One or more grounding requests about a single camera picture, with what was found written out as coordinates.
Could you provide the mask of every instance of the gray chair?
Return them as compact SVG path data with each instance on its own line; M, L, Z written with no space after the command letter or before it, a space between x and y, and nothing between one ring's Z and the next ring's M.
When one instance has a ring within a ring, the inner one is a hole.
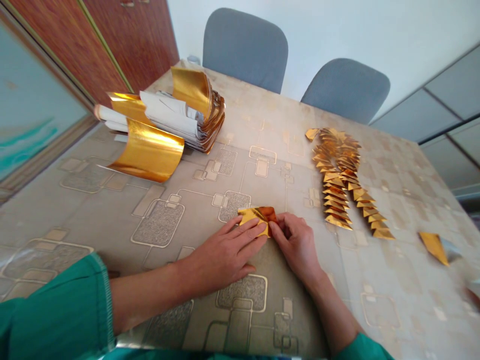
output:
M219 8L206 22L205 68L280 94L288 55L283 31L259 17Z
M368 124L389 91L390 80L383 73L352 59L337 58L316 73L301 102Z

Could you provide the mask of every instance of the patterned tablecloth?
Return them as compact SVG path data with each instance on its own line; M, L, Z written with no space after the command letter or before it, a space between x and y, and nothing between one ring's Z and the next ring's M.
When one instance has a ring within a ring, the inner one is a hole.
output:
M397 359L472 359L480 316L464 292L480 271L480 234L416 143L205 70L226 119L209 155L188 148L165 183L115 173L125 144L104 126L6 203L0 219L0 299L27 296L97 251L112 275L188 256L237 209L273 206L305 218L318 258L369 336ZM148 91L172 91L170 73ZM395 241L374 238L361 213L353 231L324 221L309 128L346 131L361 144L358 177ZM418 231L438 233L464 258L429 256ZM257 273L193 299L119 337L127 347L324 357L309 296L269 239Z

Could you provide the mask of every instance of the chain of folded gold paper units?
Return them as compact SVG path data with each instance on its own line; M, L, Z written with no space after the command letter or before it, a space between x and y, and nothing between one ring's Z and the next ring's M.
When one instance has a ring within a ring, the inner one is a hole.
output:
M360 165L361 146L353 137L344 131L334 128L309 129L305 136L312 142L320 138L313 152L313 161L317 169L323 174L323 205L325 207L325 220L344 229L352 230L352 221L347 209L349 199L345 190L351 191L356 207L366 218L372 235L376 238L394 240L395 237L385 224L383 217L375 205L375 200L366 189L360 185L357 171Z

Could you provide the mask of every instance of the gold foil sheet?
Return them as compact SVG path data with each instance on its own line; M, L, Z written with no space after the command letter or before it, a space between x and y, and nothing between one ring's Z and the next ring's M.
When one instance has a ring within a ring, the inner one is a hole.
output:
M139 95L107 92L111 100L111 108L127 118L155 127L153 122L145 115L146 106Z
M212 88L207 75L202 71L172 67L172 96L201 112L205 120L210 119L212 111Z
M271 206L260 206L260 207L250 207L245 209L238 209L238 215L242 215L240 225L245 224L247 221L255 218L259 218L261 223L266 223L266 229L258 236L267 235L269 238L272 237L272 230L269 226L269 221L277 223L277 215L275 214L275 209Z
M360 165L360 144L345 131L334 128L309 129L305 136L313 141L318 136L320 145L313 149L313 161L323 174L323 190L326 221L345 229L351 229L348 214L348 198L344 189L352 191L356 207L362 209L362 215L367 218L373 230L373 236L394 240L386 220L375 206L375 199L362 188L357 176Z
M320 129L308 129L305 133L305 136L310 142L312 142L317 134L320 132Z
M159 183L167 181L180 162L184 139L129 117L126 121L125 150L107 168Z
M443 265L450 266L440 236L431 232L419 232L418 234L426 250Z

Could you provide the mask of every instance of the green sleeve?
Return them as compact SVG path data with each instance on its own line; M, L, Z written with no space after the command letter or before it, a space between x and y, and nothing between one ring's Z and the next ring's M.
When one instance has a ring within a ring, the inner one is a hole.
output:
M333 360L394 360L378 342L359 333Z
M1 303L0 316L2 359L98 359L115 347L108 272L95 253Z

